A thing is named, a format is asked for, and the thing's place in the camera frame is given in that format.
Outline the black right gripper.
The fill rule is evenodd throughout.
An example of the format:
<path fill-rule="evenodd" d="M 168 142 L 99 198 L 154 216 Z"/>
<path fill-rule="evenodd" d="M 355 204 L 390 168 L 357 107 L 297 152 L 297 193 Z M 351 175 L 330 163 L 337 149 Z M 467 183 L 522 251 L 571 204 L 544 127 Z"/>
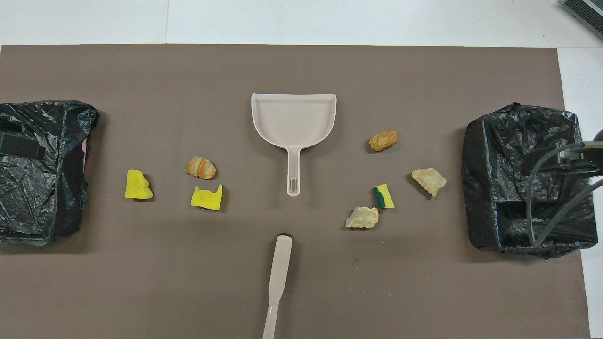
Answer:
<path fill-rule="evenodd" d="M 562 172 L 564 174 L 594 177 L 602 175 L 602 141 L 581 142 L 568 145 L 559 152 L 558 157 L 544 161 L 538 173 Z M 529 176 L 540 159 L 525 157 L 522 162 L 522 175 Z"/>

